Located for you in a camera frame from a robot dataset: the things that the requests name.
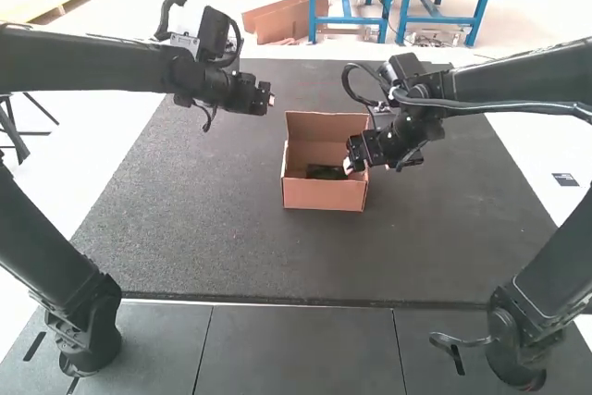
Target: black cable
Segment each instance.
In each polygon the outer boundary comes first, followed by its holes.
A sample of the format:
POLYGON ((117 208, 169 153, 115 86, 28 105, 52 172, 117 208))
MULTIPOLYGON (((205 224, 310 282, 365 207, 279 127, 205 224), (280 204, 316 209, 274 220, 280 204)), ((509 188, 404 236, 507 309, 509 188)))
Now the black cable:
POLYGON ((358 102, 366 106, 366 108, 369 106, 378 106, 378 101, 367 99, 352 90, 352 87, 350 85, 350 72, 357 68, 364 70, 366 73, 372 76, 372 78, 374 80, 377 80, 380 83, 380 85, 384 87, 386 90, 390 88, 390 84, 386 80, 382 79, 378 73, 376 73, 366 64, 356 64, 354 62, 351 62, 349 64, 346 64, 346 66, 343 68, 343 71, 341 71, 341 85, 343 85, 343 90, 345 90, 345 92, 350 96, 351 99, 353 99, 355 102, 358 102))
POLYGON ((237 57, 241 53, 241 48, 242 48, 241 30, 239 30, 239 25, 237 24, 237 22, 234 19, 232 19, 232 18, 228 18, 228 19, 230 20, 230 26, 234 30, 234 35, 237 38, 237 47, 236 47, 234 53, 232 53, 231 57, 224 57, 222 59, 214 60, 209 63, 209 65, 216 67, 216 68, 230 67, 232 65, 232 63, 235 60, 237 60, 237 57))
POLYGON ((494 341, 493 337, 485 337, 480 339, 459 339, 446 335, 440 332, 431 332, 429 334, 429 342, 435 346, 457 346, 457 347, 481 347, 487 346, 494 341))
MULTIPOLYGON (((378 1, 378 3, 379 3, 380 5, 382 5, 382 14, 383 14, 383 15, 387 15, 387 18, 389 18, 389 17, 390 17, 390 11, 387 11, 387 8, 385 7, 385 4, 383 4, 381 0, 377 0, 377 1, 378 1)), ((392 25, 390 25, 390 20, 389 20, 389 19, 387 19, 387 24, 388 24, 388 27, 389 27, 389 28, 392 30, 392 32, 394 32, 394 33, 395 33, 397 36, 400 36, 400 37, 402 37, 402 38, 403 38, 403 40, 404 40, 406 43, 408 43, 408 44, 410 44, 410 45, 413 45, 413 42, 411 42, 409 39, 405 38, 405 36, 404 36, 404 35, 403 35, 403 36, 401 36, 401 34, 400 34, 400 33, 399 33, 397 30, 395 30, 395 29, 392 27, 392 25)))
POLYGON ((489 60, 497 60, 495 57, 485 56, 485 55, 478 55, 477 53, 473 53, 473 56, 484 57, 485 59, 489 59, 489 60))
POLYGON ((391 88, 390 95, 404 105, 433 106, 454 110, 455 115, 472 115, 480 113, 502 113, 520 111, 525 113, 540 113, 546 115, 566 115, 579 117, 592 123, 592 109, 584 104, 574 102, 537 102, 537 101, 499 101, 499 102, 457 102, 448 99, 411 98, 401 93, 398 88, 391 88))

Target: white floor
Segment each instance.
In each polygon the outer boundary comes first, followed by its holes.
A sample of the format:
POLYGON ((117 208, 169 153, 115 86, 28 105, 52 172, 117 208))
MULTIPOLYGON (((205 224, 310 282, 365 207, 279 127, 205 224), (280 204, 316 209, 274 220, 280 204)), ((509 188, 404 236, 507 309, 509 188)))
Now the white floor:
MULTIPOLYGON (((154 31, 161 1, 92 0, 50 26, 65 31, 148 36, 154 31)), ((213 4, 227 11, 264 2, 212 0, 213 4)), ((424 60, 462 66, 483 61, 473 53, 508 54, 526 47, 583 36, 589 33, 586 12, 582 14, 578 9, 584 2, 589 3, 589 0, 539 0, 540 6, 534 5, 535 0, 492 0, 475 50, 416 51, 424 60)), ((394 53, 409 51, 389 44, 350 40, 328 40, 317 46, 296 47, 257 47, 249 42, 244 55, 348 61, 385 60, 394 53)), ((17 167, 14 158, 8 163, 22 189, 69 238, 162 98, 151 93, 120 92, 37 93, 35 97, 55 114, 61 125, 51 136, 30 141, 32 155, 23 166, 17 167)), ((53 128, 22 99, 15 99, 15 107, 22 121, 22 130, 53 128)), ((592 129, 570 117, 504 114, 488 118, 541 203, 560 225, 581 200, 592 180, 592 161, 586 156, 592 151, 592 129), (554 130, 549 134, 551 124, 554 130), (560 187, 550 175, 557 172, 572 173, 581 187, 560 187)), ((35 304, 28 299, 24 288, 5 273, 0 274, 0 304, 5 313, 11 314, 9 319, 3 317, 0 324, 1 359, 27 322, 35 304)), ((592 317, 581 316, 577 324, 592 347, 592 317)))

